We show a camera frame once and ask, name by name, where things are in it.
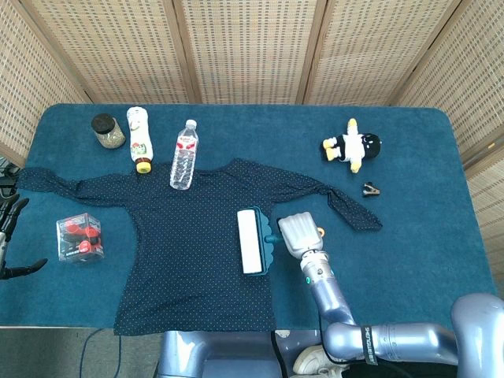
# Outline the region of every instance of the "bottle cap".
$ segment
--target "bottle cap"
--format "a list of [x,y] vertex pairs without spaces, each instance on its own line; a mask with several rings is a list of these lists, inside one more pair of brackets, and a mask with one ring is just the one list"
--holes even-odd
[[188,128],[189,130],[194,130],[196,128],[196,121],[186,120],[186,128]]
[[147,161],[141,161],[136,165],[136,172],[138,173],[149,173],[150,172],[150,163]]

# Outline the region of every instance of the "white adhesive roll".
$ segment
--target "white adhesive roll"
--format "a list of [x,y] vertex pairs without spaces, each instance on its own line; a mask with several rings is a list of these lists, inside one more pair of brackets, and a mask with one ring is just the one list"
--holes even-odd
[[238,216],[239,245],[242,251],[244,274],[262,272],[261,248],[259,247],[256,213],[252,209],[240,210]]

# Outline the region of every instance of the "wicker panel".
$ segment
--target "wicker panel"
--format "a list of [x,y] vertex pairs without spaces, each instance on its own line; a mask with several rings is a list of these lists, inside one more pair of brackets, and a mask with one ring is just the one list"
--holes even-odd
[[316,4],[184,0],[203,102],[294,103]]
[[187,102],[162,0],[32,0],[104,102]]
[[39,118],[57,102],[88,102],[14,9],[0,0],[0,144],[24,164]]
[[450,28],[400,103],[446,111],[464,153],[502,127],[503,72],[504,2],[475,0]]
[[450,3],[336,1],[307,102],[384,104]]
[[468,181],[491,269],[504,272],[504,159]]

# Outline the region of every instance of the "table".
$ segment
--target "table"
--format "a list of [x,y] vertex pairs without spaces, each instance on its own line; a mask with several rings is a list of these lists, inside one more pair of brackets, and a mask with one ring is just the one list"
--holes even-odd
[[[129,137],[128,105],[56,105],[39,122],[27,166],[53,169],[66,179],[134,165],[128,146],[105,150],[91,130],[98,113],[117,118]],[[245,158],[330,183],[373,211],[379,232],[351,229],[320,195],[279,204],[275,219],[310,211],[326,231],[324,248],[358,322],[434,321],[450,327],[450,307],[464,294],[495,293],[484,246],[447,116],[437,109],[352,106],[148,105],[154,161],[171,161],[186,119],[196,119],[196,168],[212,169]],[[346,132],[355,117],[360,132],[383,141],[381,154],[358,174],[347,163],[321,158],[323,139]],[[376,198],[361,196],[372,181]],[[7,254],[9,266],[47,257],[31,276],[0,283],[0,324],[113,326],[132,266],[136,235],[124,209],[81,205],[51,193],[20,191],[23,211]],[[88,212],[102,222],[106,258],[88,266],[57,260],[56,220]],[[276,246],[270,267],[278,328],[317,327],[317,310],[296,261]]]

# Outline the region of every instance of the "penguin plush toy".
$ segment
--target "penguin plush toy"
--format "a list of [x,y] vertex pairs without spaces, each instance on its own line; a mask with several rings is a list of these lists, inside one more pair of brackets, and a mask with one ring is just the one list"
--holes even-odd
[[350,170],[357,173],[362,167],[362,159],[374,158],[380,153],[381,141],[378,135],[359,134],[357,121],[351,118],[346,134],[326,139],[322,146],[328,161],[336,158],[339,161],[349,161]]

